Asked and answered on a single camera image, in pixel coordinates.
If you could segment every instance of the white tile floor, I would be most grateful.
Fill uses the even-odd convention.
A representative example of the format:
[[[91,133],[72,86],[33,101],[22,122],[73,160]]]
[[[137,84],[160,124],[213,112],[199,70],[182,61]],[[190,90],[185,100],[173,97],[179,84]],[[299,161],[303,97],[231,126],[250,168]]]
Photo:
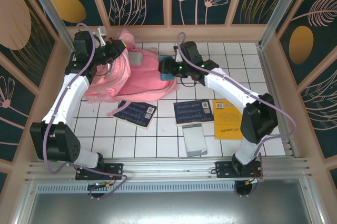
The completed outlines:
[[[255,44],[249,43],[196,43],[204,60],[211,59],[219,64],[231,77],[247,88],[260,94],[267,92],[259,56]],[[138,48],[156,48],[160,55],[173,55],[174,43],[137,44]],[[193,86],[190,78],[183,83],[177,80],[179,90],[152,102],[158,107],[148,128],[138,128],[106,114],[117,108],[117,103],[89,104],[81,102],[75,118],[75,134],[82,147],[100,152],[104,157],[186,157],[182,128],[177,128],[173,103],[196,99],[223,99],[220,94],[197,84]],[[232,156],[239,148],[239,140],[215,140],[214,124],[203,124],[208,154],[207,157]],[[279,133],[278,128],[272,134]],[[284,156],[285,151],[280,139],[268,141],[261,154]]]

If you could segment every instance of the backpack strap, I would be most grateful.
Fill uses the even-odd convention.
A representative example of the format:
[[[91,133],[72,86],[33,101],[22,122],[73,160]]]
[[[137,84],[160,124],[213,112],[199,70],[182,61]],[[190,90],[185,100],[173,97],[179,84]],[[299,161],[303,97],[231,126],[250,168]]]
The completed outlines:
[[[107,117],[113,117],[114,114],[123,111],[125,108],[127,108],[131,104],[131,101],[126,101],[125,104],[122,107],[119,107],[115,110],[112,110],[110,113],[107,113]]]

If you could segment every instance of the yellow book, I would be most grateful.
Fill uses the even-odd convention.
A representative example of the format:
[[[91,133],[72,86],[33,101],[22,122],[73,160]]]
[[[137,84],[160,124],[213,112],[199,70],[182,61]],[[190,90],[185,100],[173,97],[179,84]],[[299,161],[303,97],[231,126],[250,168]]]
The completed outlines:
[[[215,139],[241,140],[242,115],[228,100],[213,100]]]

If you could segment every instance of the pink backpack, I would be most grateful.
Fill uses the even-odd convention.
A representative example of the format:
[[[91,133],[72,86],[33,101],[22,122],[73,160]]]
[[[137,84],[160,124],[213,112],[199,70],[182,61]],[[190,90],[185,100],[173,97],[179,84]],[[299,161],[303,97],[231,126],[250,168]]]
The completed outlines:
[[[113,116],[131,102],[157,101],[177,90],[176,80],[161,81],[157,53],[135,48],[135,39],[127,29],[120,32],[118,39],[124,41],[127,48],[113,61],[110,71],[109,65],[97,67],[96,76],[84,94],[89,103],[127,101],[123,107],[107,114]],[[130,66],[128,51],[143,54],[142,66]]]

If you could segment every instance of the book cover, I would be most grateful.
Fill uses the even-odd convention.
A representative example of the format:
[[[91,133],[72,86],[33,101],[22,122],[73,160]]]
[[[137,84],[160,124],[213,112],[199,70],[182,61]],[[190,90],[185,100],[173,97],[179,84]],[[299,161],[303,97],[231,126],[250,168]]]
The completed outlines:
[[[124,106],[124,104],[125,101],[122,101],[118,108]],[[137,127],[148,129],[156,110],[156,106],[150,105],[148,103],[131,102],[127,108],[115,113],[114,117],[136,125]]]
[[[183,126],[183,133],[188,157],[207,155],[207,146],[201,124]]]
[[[208,99],[174,103],[177,126],[214,121],[210,101]]]
[[[242,115],[228,100],[214,100],[214,131],[215,139],[241,140],[240,130]]]

